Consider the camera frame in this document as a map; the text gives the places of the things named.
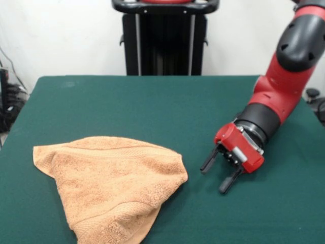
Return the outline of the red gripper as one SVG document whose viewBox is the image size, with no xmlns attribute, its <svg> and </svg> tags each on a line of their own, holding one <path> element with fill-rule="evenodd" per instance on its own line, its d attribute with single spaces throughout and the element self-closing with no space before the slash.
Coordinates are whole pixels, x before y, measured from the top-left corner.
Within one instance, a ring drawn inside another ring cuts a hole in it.
<svg viewBox="0 0 325 244">
<path fill-rule="evenodd" d="M 245 173 L 256 171 L 265 161 L 262 148 L 248 136 L 243 127 L 237 127 L 234 123 L 223 126 L 214 141 L 216 146 L 200 167 L 202 174 L 211 169 L 219 152 L 231 163 L 241 167 Z M 240 175 L 241 169 L 237 169 L 226 177 L 219 187 L 219 193 L 226 194 Z"/>
</svg>

